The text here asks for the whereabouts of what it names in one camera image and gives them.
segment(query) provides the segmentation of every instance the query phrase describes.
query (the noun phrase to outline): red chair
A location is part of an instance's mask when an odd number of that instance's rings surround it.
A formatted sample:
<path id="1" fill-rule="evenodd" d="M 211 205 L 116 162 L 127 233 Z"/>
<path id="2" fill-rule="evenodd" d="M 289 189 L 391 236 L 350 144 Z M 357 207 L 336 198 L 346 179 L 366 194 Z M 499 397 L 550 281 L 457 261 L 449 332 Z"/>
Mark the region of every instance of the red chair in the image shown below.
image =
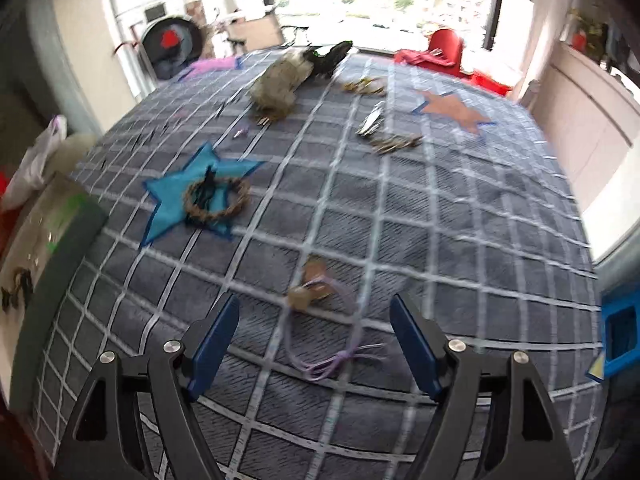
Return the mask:
<path id="1" fill-rule="evenodd" d="M 439 48 L 442 54 L 438 56 L 431 54 L 436 48 Z M 464 41 L 456 34 L 455 30 L 441 28 L 431 36 L 428 51 L 398 50 L 394 56 L 394 61 L 460 77 L 462 75 L 460 63 L 462 62 L 463 48 Z"/>

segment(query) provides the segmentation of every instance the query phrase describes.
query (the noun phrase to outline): metal screw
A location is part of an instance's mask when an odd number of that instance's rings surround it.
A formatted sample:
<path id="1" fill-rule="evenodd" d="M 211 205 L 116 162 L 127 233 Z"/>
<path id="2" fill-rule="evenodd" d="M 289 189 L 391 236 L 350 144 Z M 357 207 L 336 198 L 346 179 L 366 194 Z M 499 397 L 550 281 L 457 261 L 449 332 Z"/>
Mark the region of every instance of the metal screw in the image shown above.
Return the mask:
<path id="1" fill-rule="evenodd" d="M 113 361 L 115 358 L 116 358 L 116 354 L 114 354 L 111 351 L 108 351 L 100 355 L 100 362 L 103 364 L 107 364 Z"/>
<path id="2" fill-rule="evenodd" d="M 466 345 L 460 339 L 452 339 L 449 341 L 449 348 L 451 348 L 454 352 L 464 352 L 466 349 Z"/>
<path id="3" fill-rule="evenodd" d="M 164 343 L 164 346 L 162 346 L 162 348 L 168 354 L 173 354 L 174 352 L 177 352 L 180 349 L 180 341 L 176 341 L 175 339 L 172 339 L 171 341 L 167 341 L 166 343 Z"/>
<path id="4" fill-rule="evenodd" d="M 521 365 L 525 365 L 529 362 L 529 356 L 524 352 L 514 352 L 513 360 Z"/>

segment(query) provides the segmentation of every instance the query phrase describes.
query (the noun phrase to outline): curtain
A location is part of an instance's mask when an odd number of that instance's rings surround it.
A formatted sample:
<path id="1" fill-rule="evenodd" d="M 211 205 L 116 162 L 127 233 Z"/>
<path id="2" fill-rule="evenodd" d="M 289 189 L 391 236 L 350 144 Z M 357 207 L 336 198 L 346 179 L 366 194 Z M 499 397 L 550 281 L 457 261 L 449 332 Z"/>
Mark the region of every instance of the curtain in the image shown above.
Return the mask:
<path id="1" fill-rule="evenodd" d="M 533 0 L 533 19 L 521 65 L 522 78 L 511 98 L 523 97 L 531 81 L 539 79 L 546 68 L 556 41 L 564 29 L 572 0 Z"/>

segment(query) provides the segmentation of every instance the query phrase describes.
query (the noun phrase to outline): chair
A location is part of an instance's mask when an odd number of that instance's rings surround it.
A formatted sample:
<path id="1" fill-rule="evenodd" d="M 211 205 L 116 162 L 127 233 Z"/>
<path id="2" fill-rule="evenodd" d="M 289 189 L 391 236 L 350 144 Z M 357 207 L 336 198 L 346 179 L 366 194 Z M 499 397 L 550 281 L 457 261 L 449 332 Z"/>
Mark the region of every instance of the chair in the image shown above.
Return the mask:
<path id="1" fill-rule="evenodd" d="M 439 48 L 442 54 L 434 56 L 431 54 Z M 426 52 L 416 52 L 415 50 L 398 50 L 394 56 L 396 63 L 408 63 L 411 65 L 427 68 L 436 72 L 442 72 L 455 77 L 460 77 L 460 63 L 462 62 L 462 50 L 464 41 L 454 30 L 441 28 L 436 30 L 429 41 L 429 50 Z"/>
<path id="2" fill-rule="evenodd" d="M 296 44 L 296 42 L 298 41 L 298 33 L 303 33 L 305 35 L 306 38 L 306 44 L 310 45 L 311 42 L 309 41 L 309 35 L 308 35 L 308 30 L 309 27 L 306 25 L 282 25 L 280 27 L 284 33 L 284 30 L 286 28 L 292 28 L 293 29 L 293 38 L 289 41 L 287 41 L 287 43 L 285 43 L 285 46 L 294 46 Z"/>
<path id="3" fill-rule="evenodd" d="M 230 41 L 241 43 L 245 52 L 261 50 L 284 43 L 280 23 L 275 14 L 267 14 L 256 20 L 230 23 L 226 26 Z"/>

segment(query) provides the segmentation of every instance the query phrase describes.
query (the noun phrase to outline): blue star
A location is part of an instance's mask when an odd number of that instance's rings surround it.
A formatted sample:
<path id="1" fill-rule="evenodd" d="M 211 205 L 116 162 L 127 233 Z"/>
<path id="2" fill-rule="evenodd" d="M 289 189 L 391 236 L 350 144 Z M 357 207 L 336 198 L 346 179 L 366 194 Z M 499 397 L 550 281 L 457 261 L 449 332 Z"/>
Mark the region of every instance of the blue star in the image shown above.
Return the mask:
<path id="1" fill-rule="evenodd" d="M 261 164 L 253 160 L 219 158 L 212 145 L 206 142 L 180 171 L 145 181 L 146 190 L 158 204 L 146 225 L 140 247 L 149 245 L 174 225 L 184 221 L 186 213 L 182 205 L 182 196 L 190 184 L 204 178 L 209 166 L 216 171 L 217 178 L 242 178 L 251 174 Z M 227 207 L 228 186 L 219 186 L 213 195 L 209 210 L 216 212 Z M 231 225 L 228 221 L 216 222 L 207 227 L 225 238 L 231 238 Z"/>

